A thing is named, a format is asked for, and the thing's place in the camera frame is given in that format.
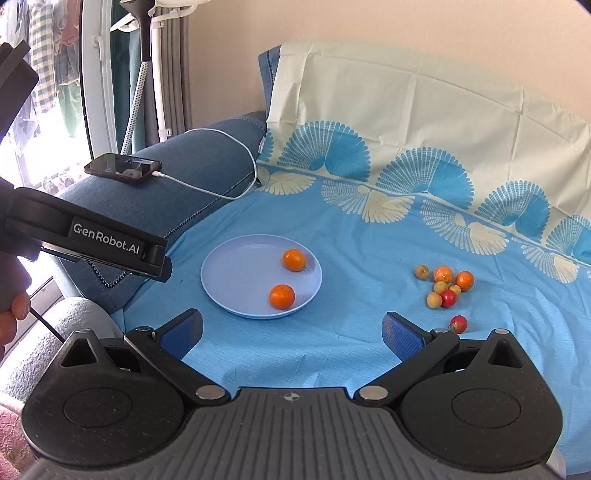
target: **smartphone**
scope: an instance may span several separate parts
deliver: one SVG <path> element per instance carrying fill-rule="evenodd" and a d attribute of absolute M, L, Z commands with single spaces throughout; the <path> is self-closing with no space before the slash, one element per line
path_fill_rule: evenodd
<path fill-rule="evenodd" d="M 138 183 L 162 170 L 162 162 L 145 158 L 129 157 L 117 153 L 105 153 L 91 161 L 84 171 L 89 175 L 108 179 Z"/>

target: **blue sofa armrest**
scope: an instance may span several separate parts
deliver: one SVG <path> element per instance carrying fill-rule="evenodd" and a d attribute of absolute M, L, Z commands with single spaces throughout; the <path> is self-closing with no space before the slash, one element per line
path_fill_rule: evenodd
<path fill-rule="evenodd" d="M 261 71 L 263 94 L 265 95 L 267 118 L 269 117 L 269 111 L 271 110 L 271 94 L 273 93 L 275 77 L 277 77 L 280 52 L 281 45 L 273 47 L 259 55 L 259 69 Z"/>
<path fill-rule="evenodd" d="M 234 136 L 257 158 L 267 125 L 264 112 L 257 112 L 218 122 L 211 128 Z M 160 160 L 164 173 L 229 196 L 239 195 L 252 181 L 252 161 L 248 153 L 217 132 L 188 132 L 134 155 Z M 164 236 L 169 248 L 185 230 L 227 202 L 166 179 L 148 179 L 145 183 L 131 185 L 88 177 L 65 190 L 61 197 L 154 235 Z M 57 259 L 56 263 L 55 278 L 66 295 L 83 295 L 107 313 L 125 305 L 145 280 L 85 260 L 74 263 Z"/>

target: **hanging clothes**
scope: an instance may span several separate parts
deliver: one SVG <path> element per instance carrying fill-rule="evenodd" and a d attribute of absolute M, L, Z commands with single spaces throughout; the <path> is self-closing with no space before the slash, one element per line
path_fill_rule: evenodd
<path fill-rule="evenodd" d="M 0 22 L 0 43 L 6 41 L 13 47 L 22 40 L 29 41 L 29 6 L 27 0 L 9 0 L 4 5 L 4 15 Z M 27 54 L 24 60 L 29 63 Z M 41 134 L 31 96 L 27 98 L 8 131 L 8 141 L 17 157 L 22 157 L 30 139 Z"/>
<path fill-rule="evenodd" d="M 54 7 L 57 97 L 64 126 L 75 137 L 84 122 L 80 89 L 80 0 L 57 0 Z"/>
<path fill-rule="evenodd" d="M 33 90 L 33 106 L 37 113 L 46 113 L 56 105 L 53 7 L 52 0 L 33 0 L 30 5 L 31 67 L 39 75 L 39 82 Z"/>

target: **plaid shirt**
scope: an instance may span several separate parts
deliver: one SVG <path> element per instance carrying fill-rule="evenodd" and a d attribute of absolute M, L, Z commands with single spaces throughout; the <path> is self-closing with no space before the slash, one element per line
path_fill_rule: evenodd
<path fill-rule="evenodd" d="M 30 5 L 31 67 L 39 75 L 39 82 L 33 90 L 33 105 L 36 113 L 45 113 L 56 104 L 57 86 L 53 67 L 53 2 L 34 0 Z"/>

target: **window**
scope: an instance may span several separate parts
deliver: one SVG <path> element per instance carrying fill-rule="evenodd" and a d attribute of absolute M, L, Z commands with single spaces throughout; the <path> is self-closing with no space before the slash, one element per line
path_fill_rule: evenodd
<path fill-rule="evenodd" d="M 85 175 L 90 152 L 80 90 L 80 0 L 8 0 L 0 8 L 0 43 L 26 41 L 25 60 L 40 80 L 0 144 L 0 176 L 15 187 L 55 195 Z M 22 261 L 37 291 L 52 262 Z"/>

